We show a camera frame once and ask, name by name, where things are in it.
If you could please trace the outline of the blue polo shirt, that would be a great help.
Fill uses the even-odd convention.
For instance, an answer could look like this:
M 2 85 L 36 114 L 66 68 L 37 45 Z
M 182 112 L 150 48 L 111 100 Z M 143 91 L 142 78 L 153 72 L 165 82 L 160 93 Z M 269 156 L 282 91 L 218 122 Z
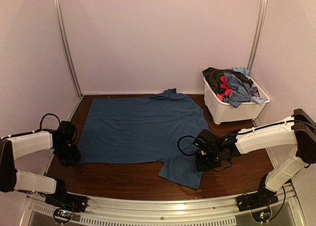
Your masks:
M 162 162 L 159 176 L 198 189 L 192 143 L 208 128 L 203 110 L 176 89 L 150 97 L 95 99 L 79 140 L 81 163 Z

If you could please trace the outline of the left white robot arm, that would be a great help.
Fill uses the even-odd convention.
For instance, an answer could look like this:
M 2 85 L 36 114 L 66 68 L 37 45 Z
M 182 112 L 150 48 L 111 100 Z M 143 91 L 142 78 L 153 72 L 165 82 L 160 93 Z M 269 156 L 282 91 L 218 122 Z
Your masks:
M 59 163 L 69 167 L 81 159 L 75 144 L 78 131 L 74 124 L 62 121 L 56 130 L 40 128 L 35 131 L 8 135 L 0 139 L 0 191 L 26 191 L 51 194 L 60 208 L 71 204 L 63 180 L 20 171 L 15 160 L 44 150 L 53 150 Z

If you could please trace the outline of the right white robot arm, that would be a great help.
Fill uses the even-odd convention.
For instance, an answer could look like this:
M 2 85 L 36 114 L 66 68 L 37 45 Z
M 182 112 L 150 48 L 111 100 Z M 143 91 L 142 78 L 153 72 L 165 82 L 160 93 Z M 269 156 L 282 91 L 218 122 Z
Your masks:
M 253 203 L 265 206 L 272 195 L 302 169 L 316 162 L 316 123 L 301 108 L 281 121 L 228 132 L 217 136 L 203 129 L 193 142 L 199 149 L 196 158 L 200 171 L 214 170 L 223 161 L 250 152 L 283 145 L 295 148 L 288 153 L 274 170 L 262 177 L 258 192 L 253 196 Z

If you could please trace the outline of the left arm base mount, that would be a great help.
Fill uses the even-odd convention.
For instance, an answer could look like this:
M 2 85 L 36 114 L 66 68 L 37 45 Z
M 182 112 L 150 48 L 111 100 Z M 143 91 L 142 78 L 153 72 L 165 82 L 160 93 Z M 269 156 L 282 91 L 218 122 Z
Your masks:
M 75 213 L 84 213 L 87 201 L 85 196 L 68 193 L 63 180 L 57 180 L 55 192 L 45 197 L 46 204 Z

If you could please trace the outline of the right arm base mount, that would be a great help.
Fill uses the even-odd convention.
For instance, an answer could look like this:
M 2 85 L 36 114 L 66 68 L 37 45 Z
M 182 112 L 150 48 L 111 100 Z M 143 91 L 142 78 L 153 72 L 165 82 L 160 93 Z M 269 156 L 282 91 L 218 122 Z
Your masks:
M 240 212 L 254 210 L 277 203 L 275 191 L 266 189 L 265 183 L 260 183 L 255 193 L 246 193 L 237 197 L 237 206 Z

